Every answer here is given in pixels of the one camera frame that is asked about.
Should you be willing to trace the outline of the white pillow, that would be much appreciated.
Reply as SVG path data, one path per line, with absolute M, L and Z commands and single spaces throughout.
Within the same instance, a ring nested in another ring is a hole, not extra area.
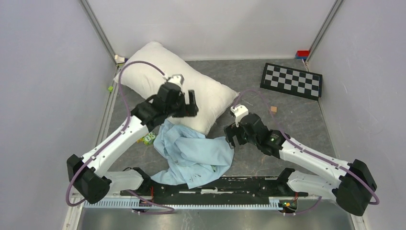
M 204 135 L 209 133 L 216 119 L 230 107 L 238 95 L 228 86 L 196 71 L 158 42 L 146 44 L 129 58 L 128 62 L 132 61 L 136 61 L 136 64 L 126 68 L 122 75 L 116 75 L 114 81 L 131 88 L 146 99 L 156 94 L 170 77 L 182 75 L 182 82 L 175 79 L 173 83 L 181 86 L 184 93 L 194 91 L 199 111 L 195 117 L 170 117 L 169 121 Z

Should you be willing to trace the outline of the light blue pillowcase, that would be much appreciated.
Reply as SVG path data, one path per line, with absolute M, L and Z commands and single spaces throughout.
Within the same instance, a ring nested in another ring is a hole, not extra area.
M 223 176 L 230 169 L 235 154 L 225 137 L 206 138 L 169 120 L 160 126 L 154 148 L 169 167 L 154 174 L 152 180 L 166 185 L 186 184 L 189 189 Z

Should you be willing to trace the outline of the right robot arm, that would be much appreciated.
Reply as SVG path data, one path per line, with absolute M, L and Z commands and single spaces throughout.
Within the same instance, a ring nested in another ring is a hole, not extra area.
M 231 148 L 252 144 L 263 154 L 289 161 L 312 172 L 311 175 L 285 169 L 277 181 L 277 191 L 288 196 L 293 191 L 332 199 L 355 216 L 363 216 L 369 205 L 380 203 L 377 184 L 366 163 L 330 158 L 315 151 L 281 130 L 269 129 L 254 113 L 242 115 L 224 127 Z

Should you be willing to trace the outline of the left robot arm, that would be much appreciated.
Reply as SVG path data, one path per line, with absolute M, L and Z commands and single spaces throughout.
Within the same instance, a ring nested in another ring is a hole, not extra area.
M 94 149 L 79 157 L 67 159 L 69 185 L 66 203 L 70 207 L 81 204 L 70 201 L 71 189 L 75 188 L 90 204 L 101 201 L 109 192 L 135 191 L 145 195 L 150 181 L 136 170 L 108 173 L 111 165 L 134 143 L 170 117 L 194 117 L 198 114 L 194 90 L 182 91 L 178 83 L 162 84 L 157 94 L 139 103 L 124 123 Z

